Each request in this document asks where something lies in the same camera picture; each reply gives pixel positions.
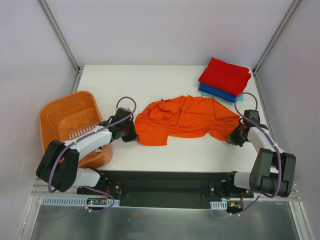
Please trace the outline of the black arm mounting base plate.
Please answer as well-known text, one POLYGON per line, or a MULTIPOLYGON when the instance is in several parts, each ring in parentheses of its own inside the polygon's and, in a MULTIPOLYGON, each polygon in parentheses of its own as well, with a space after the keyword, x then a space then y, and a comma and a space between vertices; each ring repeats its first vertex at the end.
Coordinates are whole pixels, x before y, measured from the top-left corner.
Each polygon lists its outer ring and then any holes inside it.
POLYGON ((156 172, 102 170, 93 190, 79 187, 78 195, 106 190, 122 207, 209 209, 211 202, 252 199, 253 193, 233 186, 230 172, 156 172))

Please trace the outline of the orange t shirt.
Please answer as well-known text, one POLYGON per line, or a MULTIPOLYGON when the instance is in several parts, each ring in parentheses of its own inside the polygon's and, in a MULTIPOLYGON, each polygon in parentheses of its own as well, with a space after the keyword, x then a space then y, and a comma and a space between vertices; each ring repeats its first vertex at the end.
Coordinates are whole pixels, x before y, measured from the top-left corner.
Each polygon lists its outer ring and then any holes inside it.
POLYGON ((214 98, 179 96, 150 103, 135 118, 137 142, 144 146, 166 146, 168 137, 200 138, 210 134, 226 142, 238 126, 240 116, 214 98))

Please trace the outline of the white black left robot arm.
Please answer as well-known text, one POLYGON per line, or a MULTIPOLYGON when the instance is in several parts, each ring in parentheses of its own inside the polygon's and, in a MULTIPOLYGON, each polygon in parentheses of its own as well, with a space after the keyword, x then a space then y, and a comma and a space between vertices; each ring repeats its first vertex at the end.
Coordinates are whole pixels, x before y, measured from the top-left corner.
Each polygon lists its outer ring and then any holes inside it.
POLYGON ((86 186, 94 194, 102 194, 106 183, 101 179, 101 174, 91 168, 80 168, 79 161, 119 138, 130 142, 137 137, 133 112, 120 107, 114 116, 82 136, 64 142, 51 141, 36 170, 36 176, 48 183, 50 193, 63 193, 71 187, 86 186))

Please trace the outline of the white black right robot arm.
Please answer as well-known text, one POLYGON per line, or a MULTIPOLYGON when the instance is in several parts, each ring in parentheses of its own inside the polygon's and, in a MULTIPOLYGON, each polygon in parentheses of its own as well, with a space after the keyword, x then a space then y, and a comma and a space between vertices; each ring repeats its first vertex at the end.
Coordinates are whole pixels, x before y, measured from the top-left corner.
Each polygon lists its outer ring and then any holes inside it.
POLYGON ((228 196, 237 197, 243 190, 269 198, 287 198, 290 195, 297 159, 275 143, 267 126, 260 123, 257 110, 244 111, 244 117, 228 136, 227 142, 239 147, 250 143, 257 152, 251 172, 231 172, 229 182, 225 184, 228 196))

